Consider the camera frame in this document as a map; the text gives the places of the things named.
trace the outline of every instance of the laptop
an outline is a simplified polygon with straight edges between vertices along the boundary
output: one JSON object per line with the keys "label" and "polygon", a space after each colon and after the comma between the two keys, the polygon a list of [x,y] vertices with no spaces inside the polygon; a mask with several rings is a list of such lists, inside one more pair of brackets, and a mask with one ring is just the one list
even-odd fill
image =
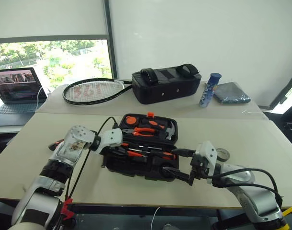
{"label": "laptop", "polygon": [[[0,126],[23,126],[34,115],[42,85],[33,68],[0,69]],[[39,92],[39,105],[47,96]]]}

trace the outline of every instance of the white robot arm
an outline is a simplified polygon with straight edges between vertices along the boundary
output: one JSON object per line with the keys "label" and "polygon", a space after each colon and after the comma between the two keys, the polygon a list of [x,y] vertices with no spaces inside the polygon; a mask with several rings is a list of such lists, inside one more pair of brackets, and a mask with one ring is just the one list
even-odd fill
{"label": "white robot arm", "polygon": [[121,145],[122,138],[119,128],[98,136],[83,126],[73,126],[19,201],[10,229],[27,229],[28,226],[32,230],[55,229],[63,206],[58,196],[62,195],[82,151],[90,149],[99,154],[104,147]]}
{"label": "white robot arm", "polygon": [[217,163],[217,151],[211,142],[205,141],[197,150],[175,149],[172,153],[192,157],[190,175],[174,168],[163,167],[175,178],[189,185],[193,184],[194,179],[203,178],[214,187],[227,188],[236,196],[248,219],[258,230],[289,229],[280,209],[282,199],[278,192],[256,184],[255,176],[249,168]]}

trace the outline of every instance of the yellow cable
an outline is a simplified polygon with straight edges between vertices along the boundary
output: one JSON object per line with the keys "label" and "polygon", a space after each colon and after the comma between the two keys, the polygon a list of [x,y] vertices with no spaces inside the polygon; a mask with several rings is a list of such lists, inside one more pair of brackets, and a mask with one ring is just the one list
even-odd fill
{"label": "yellow cable", "polygon": [[286,215],[290,214],[291,212],[292,212],[292,207],[290,207],[289,209],[282,212],[282,214],[283,214],[283,216],[286,216]]}
{"label": "yellow cable", "polygon": [[284,225],[283,227],[281,228],[278,228],[276,230],[289,230],[290,229],[290,226],[288,224]]}

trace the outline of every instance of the table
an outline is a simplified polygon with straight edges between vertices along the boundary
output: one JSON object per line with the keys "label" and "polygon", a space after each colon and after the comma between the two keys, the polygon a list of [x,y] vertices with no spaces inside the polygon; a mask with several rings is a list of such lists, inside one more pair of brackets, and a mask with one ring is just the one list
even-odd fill
{"label": "table", "polygon": [[[0,155],[0,198],[22,198],[23,188],[31,184],[52,154],[48,144],[63,138],[71,126],[80,124],[97,130],[106,118],[104,115],[35,114]],[[179,126],[178,148],[195,149],[199,142],[210,140],[215,147],[229,150],[228,163],[269,171],[277,182],[279,193],[284,196],[283,207],[292,206],[292,144],[273,122],[262,119],[174,119]],[[111,128],[112,123],[109,124],[106,129]],[[73,179],[76,179],[85,155],[83,152]],[[205,180],[195,180],[192,187],[179,180],[170,183],[150,181],[110,172],[100,167],[101,162],[101,155],[90,155],[74,192],[74,203],[240,208],[229,191],[214,188]],[[180,158],[180,169],[189,173],[189,158]],[[256,175],[260,184],[271,186],[266,176],[258,172]]]}
{"label": "table", "polygon": [[23,126],[0,126],[0,134],[18,133]]}
{"label": "table", "polygon": [[226,119],[264,119],[257,104],[252,100],[246,104],[219,104],[213,99],[207,108],[200,108],[198,103],[205,87],[201,82],[195,94],[174,100],[154,104],[141,104],[132,89],[119,97],[101,104],[72,105],[63,100],[62,92],[66,85],[60,86],[49,95],[37,113],[85,114],[85,115],[119,115],[126,113],[146,114],[153,112],[157,116],[189,118],[226,118]]}

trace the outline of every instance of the bag handle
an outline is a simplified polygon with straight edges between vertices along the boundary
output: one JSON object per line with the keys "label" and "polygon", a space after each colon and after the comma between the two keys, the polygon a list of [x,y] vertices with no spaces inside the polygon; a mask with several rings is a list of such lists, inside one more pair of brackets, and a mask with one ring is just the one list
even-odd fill
{"label": "bag handle", "polygon": [[143,79],[150,85],[158,82],[157,75],[152,68],[141,69],[140,73]]}
{"label": "bag handle", "polygon": [[196,67],[191,64],[183,64],[178,66],[176,67],[176,71],[184,77],[193,77],[195,74],[199,73],[198,69],[196,69]]}

